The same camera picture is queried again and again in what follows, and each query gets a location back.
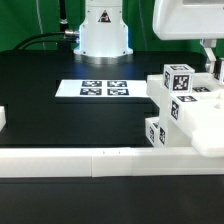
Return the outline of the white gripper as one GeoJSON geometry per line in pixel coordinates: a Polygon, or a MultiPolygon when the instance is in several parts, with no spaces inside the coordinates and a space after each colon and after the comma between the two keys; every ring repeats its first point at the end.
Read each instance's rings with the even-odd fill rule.
{"type": "Polygon", "coordinates": [[[213,73],[215,39],[224,39],[224,0],[155,0],[153,31],[161,40],[201,39],[206,71],[213,73]]]}

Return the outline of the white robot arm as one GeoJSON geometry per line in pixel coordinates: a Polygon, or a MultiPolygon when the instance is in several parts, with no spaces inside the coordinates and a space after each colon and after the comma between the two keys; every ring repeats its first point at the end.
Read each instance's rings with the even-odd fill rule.
{"type": "MultiPolygon", "coordinates": [[[[74,50],[78,60],[109,64],[133,54],[122,6],[123,0],[85,0],[85,19],[74,50]]],[[[199,40],[208,57],[206,69],[212,73],[212,49],[224,39],[224,0],[155,0],[152,28],[162,40],[199,40]]]]}

